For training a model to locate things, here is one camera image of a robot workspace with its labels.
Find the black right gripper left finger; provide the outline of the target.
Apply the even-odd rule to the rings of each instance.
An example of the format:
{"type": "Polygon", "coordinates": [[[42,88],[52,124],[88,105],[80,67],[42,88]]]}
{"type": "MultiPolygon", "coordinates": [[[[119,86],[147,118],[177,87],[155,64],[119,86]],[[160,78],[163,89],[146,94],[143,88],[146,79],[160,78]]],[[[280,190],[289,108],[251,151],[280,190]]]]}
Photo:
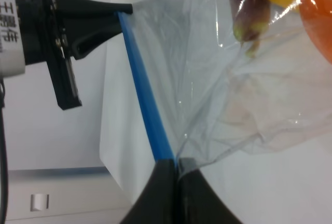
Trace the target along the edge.
{"type": "Polygon", "coordinates": [[[121,223],[173,223],[175,176],[172,159],[158,160],[141,195],[121,223]]]}

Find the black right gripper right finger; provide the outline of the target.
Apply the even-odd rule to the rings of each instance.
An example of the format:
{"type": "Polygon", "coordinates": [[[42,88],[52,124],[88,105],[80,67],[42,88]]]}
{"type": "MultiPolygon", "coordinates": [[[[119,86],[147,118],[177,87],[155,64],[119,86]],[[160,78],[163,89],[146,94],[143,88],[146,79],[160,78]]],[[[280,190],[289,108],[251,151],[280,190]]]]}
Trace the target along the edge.
{"type": "Polygon", "coordinates": [[[241,223],[220,200],[193,158],[177,164],[176,223],[241,223]]]}

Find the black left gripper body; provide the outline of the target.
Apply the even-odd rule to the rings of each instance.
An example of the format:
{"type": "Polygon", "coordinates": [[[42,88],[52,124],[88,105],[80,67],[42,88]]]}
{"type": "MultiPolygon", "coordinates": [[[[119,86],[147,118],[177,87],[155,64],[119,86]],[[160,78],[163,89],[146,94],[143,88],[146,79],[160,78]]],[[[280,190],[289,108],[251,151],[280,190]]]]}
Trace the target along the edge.
{"type": "Polygon", "coordinates": [[[16,5],[26,65],[46,62],[62,110],[81,106],[56,0],[16,0],[16,5]]]}

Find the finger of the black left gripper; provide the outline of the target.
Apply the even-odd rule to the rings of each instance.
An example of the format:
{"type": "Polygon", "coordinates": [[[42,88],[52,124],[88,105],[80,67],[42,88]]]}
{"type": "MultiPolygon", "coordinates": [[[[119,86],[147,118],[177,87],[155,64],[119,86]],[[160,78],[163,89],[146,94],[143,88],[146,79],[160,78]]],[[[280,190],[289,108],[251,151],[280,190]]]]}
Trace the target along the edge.
{"type": "Polygon", "coordinates": [[[122,33],[116,14],[102,17],[64,18],[70,56],[85,58],[95,48],[122,33]]]}
{"type": "Polygon", "coordinates": [[[66,17],[106,17],[118,12],[133,14],[132,4],[106,3],[92,0],[56,0],[57,12],[66,17]]]}

